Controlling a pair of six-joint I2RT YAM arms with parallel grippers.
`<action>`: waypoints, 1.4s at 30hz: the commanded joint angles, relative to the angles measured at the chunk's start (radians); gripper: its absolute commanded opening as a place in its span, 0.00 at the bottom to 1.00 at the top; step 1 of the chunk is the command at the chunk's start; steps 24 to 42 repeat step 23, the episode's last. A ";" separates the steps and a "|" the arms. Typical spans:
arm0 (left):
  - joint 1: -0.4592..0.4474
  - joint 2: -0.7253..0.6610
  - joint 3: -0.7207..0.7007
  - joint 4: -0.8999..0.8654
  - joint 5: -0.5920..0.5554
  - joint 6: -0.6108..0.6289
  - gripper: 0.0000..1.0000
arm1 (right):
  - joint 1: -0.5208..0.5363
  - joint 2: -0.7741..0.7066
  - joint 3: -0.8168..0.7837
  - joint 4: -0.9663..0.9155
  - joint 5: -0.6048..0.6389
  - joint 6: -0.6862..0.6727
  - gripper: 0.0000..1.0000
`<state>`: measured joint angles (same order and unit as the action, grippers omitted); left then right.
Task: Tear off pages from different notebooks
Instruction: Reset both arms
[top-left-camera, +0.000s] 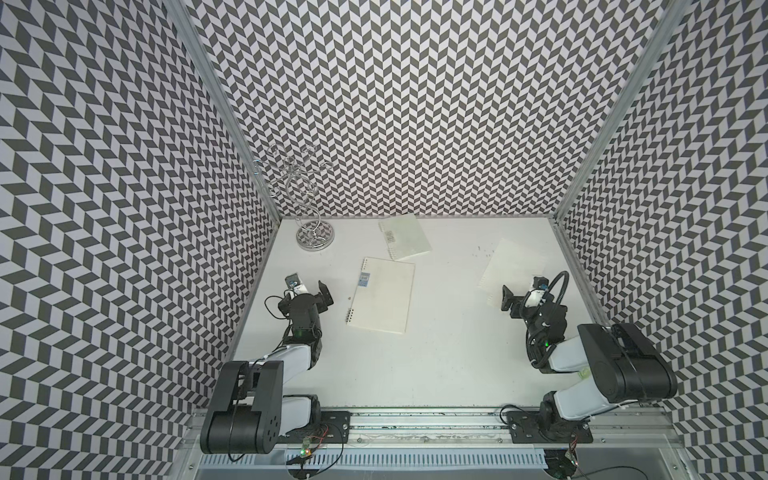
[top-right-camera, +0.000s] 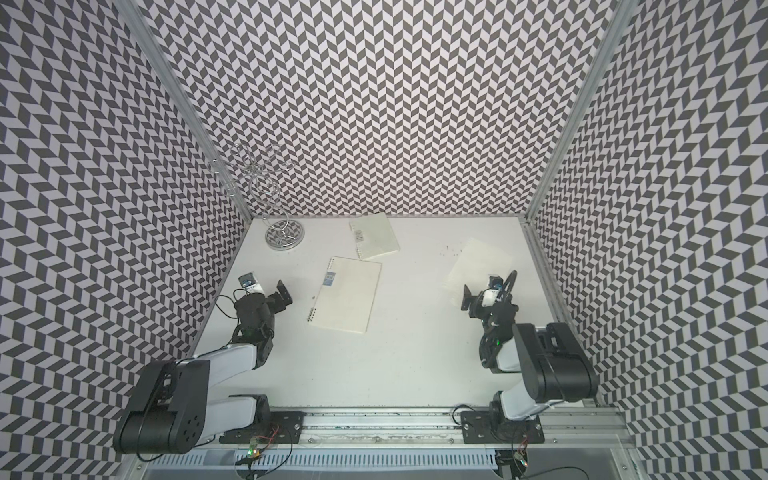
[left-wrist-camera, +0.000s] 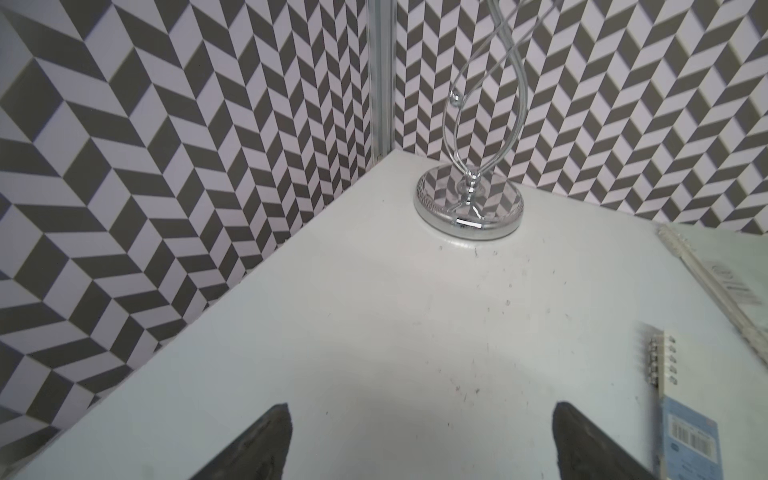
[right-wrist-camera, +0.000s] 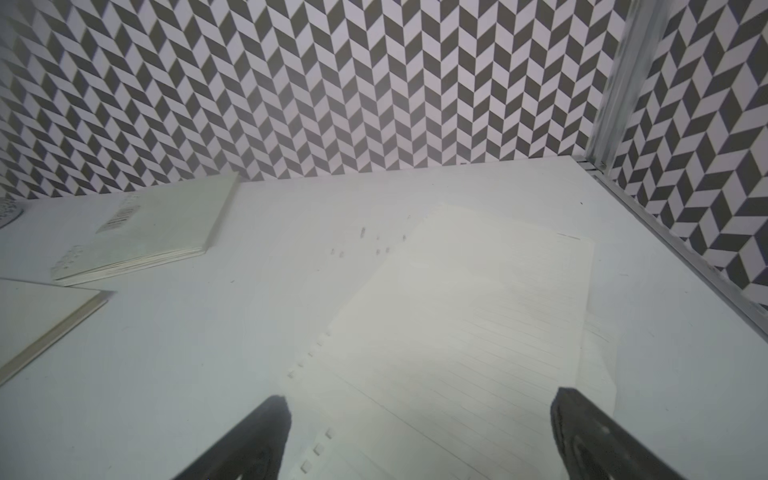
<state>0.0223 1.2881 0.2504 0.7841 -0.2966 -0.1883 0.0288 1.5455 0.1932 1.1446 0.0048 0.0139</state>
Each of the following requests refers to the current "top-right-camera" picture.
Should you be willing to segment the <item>torn cream notebook page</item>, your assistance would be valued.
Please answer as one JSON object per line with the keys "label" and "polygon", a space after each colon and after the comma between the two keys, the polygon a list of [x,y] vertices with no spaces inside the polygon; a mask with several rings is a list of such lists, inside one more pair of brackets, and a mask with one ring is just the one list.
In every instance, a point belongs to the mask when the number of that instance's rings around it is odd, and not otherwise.
{"label": "torn cream notebook page", "polygon": [[456,257],[443,283],[443,289],[454,296],[460,296],[464,286],[472,292],[482,290],[487,287],[490,276],[505,279],[514,265],[513,255],[489,243],[470,238]]}

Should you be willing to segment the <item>large white spiral notebook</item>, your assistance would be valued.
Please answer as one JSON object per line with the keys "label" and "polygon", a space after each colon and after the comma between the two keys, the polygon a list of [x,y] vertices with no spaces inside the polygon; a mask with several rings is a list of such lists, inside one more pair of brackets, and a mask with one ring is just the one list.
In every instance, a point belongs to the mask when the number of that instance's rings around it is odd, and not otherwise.
{"label": "large white spiral notebook", "polygon": [[318,328],[364,334],[380,279],[382,265],[334,256],[307,321]]}

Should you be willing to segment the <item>small white spiral notebook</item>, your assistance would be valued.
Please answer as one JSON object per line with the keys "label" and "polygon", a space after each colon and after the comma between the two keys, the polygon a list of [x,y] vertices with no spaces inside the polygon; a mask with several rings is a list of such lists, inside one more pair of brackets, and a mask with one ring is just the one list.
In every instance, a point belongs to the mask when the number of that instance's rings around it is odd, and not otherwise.
{"label": "small white spiral notebook", "polygon": [[360,260],[371,260],[400,250],[389,218],[383,213],[354,218],[349,221],[349,227]]}

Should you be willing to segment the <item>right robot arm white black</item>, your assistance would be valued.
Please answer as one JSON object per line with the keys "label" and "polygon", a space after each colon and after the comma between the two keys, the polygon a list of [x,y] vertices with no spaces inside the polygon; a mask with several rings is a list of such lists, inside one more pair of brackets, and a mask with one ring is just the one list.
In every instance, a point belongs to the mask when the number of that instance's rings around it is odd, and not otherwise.
{"label": "right robot arm white black", "polygon": [[564,323],[543,327],[516,320],[519,306],[512,290],[518,272],[491,276],[487,287],[473,294],[463,287],[461,310],[481,323],[478,356],[494,374],[519,375],[515,386],[497,392],[491,401],[496,423],[527,420],[558,404],[572,404],[597,394],[598,375],[581,343]]}

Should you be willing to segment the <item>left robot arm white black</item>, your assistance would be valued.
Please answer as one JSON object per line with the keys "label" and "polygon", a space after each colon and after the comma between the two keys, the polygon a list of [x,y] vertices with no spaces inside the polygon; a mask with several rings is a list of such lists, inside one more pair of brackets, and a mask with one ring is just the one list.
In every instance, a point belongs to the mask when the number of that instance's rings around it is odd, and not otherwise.
{"label": "left robot arm white black", "polygon": [[251,273],[239,277],[245,295],[232,301],[235,327],[222,347],[182,360],[153,361],[140,372],[113,436],[120,454],[184,454],[201,440],[271,426],[264,395],[213,400],[213,387],[264,366],[274,346],[275,317],[293,303],[282,281],[267,295]]}

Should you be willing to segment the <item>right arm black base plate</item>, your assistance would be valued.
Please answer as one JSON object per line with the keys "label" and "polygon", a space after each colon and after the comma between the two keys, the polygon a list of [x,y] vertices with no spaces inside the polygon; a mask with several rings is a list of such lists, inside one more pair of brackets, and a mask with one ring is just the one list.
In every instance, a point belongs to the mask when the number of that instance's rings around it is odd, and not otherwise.
{"label": "right arm black base plate", "polygon": [[464,410],[459,413],[459,427],[465,444],[538,445],[545,442],[539,418],[497,419],[488,411]]}

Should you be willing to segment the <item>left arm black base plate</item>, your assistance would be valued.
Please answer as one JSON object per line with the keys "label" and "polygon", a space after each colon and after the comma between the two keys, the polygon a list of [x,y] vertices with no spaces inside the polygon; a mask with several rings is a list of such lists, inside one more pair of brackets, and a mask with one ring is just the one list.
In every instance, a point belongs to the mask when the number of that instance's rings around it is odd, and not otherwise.
{"label": "left arm black base plate", "polygon": [[269,418],[224,432],[218,437],[222,445],[278,444],[297,445],[304,427],[305,413],[299,410],[272,412]]}

